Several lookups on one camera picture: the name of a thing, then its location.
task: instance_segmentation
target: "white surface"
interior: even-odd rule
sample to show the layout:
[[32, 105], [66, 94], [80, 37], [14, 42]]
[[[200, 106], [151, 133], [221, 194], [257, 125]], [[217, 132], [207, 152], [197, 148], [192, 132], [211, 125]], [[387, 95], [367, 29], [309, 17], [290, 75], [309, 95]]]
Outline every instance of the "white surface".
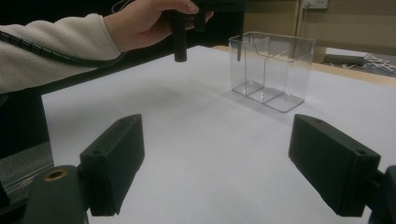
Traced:
[[288, 158], [295, 113], [323, 119], [396, 164], [396, 89], [312, 72], [282, 114], [231, 91], [227, 52], [196, 47], [43, 96], [55, 165], [115, 120], [142, 114], [146, 158], [116, 217], [95, 223], [367, 223], [338, 217]]

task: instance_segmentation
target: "sleeve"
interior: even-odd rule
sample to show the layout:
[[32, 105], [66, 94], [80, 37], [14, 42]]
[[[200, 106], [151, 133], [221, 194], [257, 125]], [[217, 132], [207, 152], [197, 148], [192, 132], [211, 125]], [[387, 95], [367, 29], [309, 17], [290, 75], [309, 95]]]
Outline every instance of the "sleeve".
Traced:
[[[34, 21], [26, 26], [0, 26], [0, 30], [75, 58], [106, 61], [120, 56], [103, 17], [97, 14], [55, 23]], [[93, 69], [45, 59], [0, 41], [0, 93], [43, 85]]]

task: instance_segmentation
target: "human hand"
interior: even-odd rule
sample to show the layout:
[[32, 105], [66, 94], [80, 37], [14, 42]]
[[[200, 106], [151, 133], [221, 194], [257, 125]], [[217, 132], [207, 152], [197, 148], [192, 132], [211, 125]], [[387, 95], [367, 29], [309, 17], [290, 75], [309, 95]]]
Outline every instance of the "human hand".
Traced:
[[[122, 11], [104, 17], [107, 30], [120, 52], [151, 46], [172, 34], [165, 10], [184, 14], [199, 11], [191, 0], [135, 0]], [[206, 13], [206, 20], [213, 12]], [[186, 20], [186, 29], [193, 28], [193, 19]]]

